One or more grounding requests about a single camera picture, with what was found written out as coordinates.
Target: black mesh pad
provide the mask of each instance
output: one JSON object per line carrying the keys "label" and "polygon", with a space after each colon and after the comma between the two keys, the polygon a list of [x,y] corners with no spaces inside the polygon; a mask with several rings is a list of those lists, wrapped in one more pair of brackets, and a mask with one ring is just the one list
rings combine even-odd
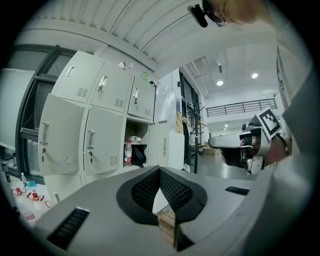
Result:
{"label": "black mesh pad", "polygon": [[117,191],[116,200],[136,223],[158,225],[152,209],[159,189],[175,212],[176,225],[194,220],[208,200],[200,185],[159,166],[126,181]]}

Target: locker handle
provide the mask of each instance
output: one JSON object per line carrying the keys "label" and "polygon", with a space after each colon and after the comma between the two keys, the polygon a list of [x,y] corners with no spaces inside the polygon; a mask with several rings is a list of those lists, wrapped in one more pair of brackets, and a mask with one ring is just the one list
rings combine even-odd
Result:
{"label": "locker handle", "polygon": [[86,145],[88,150],[93,150],[95,147],[95,134],[96,132],[94,130],[88,130],[88,140]]}
{"label": "locker handle", "polygon": [[139,92],[139,88],[135,87],[132,94],[135,105],[138,104],[138,92]]}
{"label": "locker handle", "polygon": [[49,123],[42,122],[42,125],[43,125],[43,133],[42,133],[41,145],[48,145]]}
{"label": "locker handle", "polygon": [[108,80],[108,77],[106,75],[104,75],[101,80],[100,80],[100,83],[99,83],[99,89],[98,89],[98,92],[100,90],[102,90],[103,87],[105,87],[106,83],[107,83],[107,80]]}
{"label": "locker handle", "polygon": [[65,76],[70,77],[72,72],[75,70],[76,66],[69,67],[68,71],[66,72]]}
{"label": "locker handle", "polygon": [[163,154],[167,153],[167,138],[163,138]]}

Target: water bottle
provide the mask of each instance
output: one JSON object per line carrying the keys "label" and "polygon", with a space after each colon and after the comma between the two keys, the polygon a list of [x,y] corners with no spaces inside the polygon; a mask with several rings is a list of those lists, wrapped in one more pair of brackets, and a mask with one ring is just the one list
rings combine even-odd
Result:
{"label": "water bottle", "polygon": [[25,174],[23,172],[21,172],[21,181],[22,181],[23,185],[26,187],[27,180],[26,180]]}
{"label": "water bottle", "polygon": [[124,150],[124,166],[132,165],[132,146],[131,141],[128,140],[126,142],[125,150]]}

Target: locker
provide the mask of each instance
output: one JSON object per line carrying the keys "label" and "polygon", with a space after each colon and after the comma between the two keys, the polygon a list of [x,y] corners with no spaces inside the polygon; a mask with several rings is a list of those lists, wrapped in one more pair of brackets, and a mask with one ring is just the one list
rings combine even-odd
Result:
{"label": "locker", "polygon": [[59,203],[82,187],[78,174],[58,174],[44,177],[44,183],[54,205]]}
{"label": "locker", "polygon": [[38,137],[42,176],[79,171],[79,136],[84,110],[81,106],[48,95]]}
{"label": "locker", "polygon": [[94,82],[105,62],[101,59],[77,52],[63,70],[55,96],[87,103]]}
{"label": "locker", "polygon": [[149,166],[156,166],[158,164],[158,125],[156,123],[149,124],[147,147],[147,163]]}
{"label": "locker", "polygon": [[94,86],[91,105],[123,113],[132,75],[108,64]]}
{"label": "locker", "polygon": [[128,114],[153,120],[155,89],[151,83],[136,77],[131,91]]}
{"label": "locker", "polygon": [[168,122],[161,121],[158,124],[158,165],[166,167],[168,166],[168,143],[169,143],[169,131]]}
{"label": "locker", "polygon": [[119,169],[121,131],[124,118],[92,106],[87,119],[84,141],[84,170],[95,175]]}

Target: locker vent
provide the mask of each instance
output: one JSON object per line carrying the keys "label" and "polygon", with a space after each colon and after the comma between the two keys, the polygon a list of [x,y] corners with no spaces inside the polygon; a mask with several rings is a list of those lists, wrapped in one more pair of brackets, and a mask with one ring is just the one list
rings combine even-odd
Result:
{"label": "locker vent", "polygon": [[66,157],[66,164],[68,166],[77,166],[77,156],[75,156],[75,157],[67,156]]}
{"label": "locker vent", "polygon": [[89,213],[88,210],[77,207],[48,237],[48,240],[64,250],[67,249]]}
{"label": "locker vent", "polygon": [[123,107],[124,107],[124,101],[117,98],[117,99],[115,100],[115,104],[114,104],[114,105],[115,105],[116,107],[123,108]]}
{"label": "locker vent", "polygon": [[117,156],[111,156],[110,157],[110,165],[115,166],[118,164],[118,157]]}
{"label": "locker vent", "polygon": [[146,116],[150,116],[150,109],[145,109],[145,111],[144,111],[144,114],[146,115]]}
{"label": "locker vent", "polygon": [[87,94],[88,94],[87,89],[79,88],[77,96],[85,98],[87,97]]}

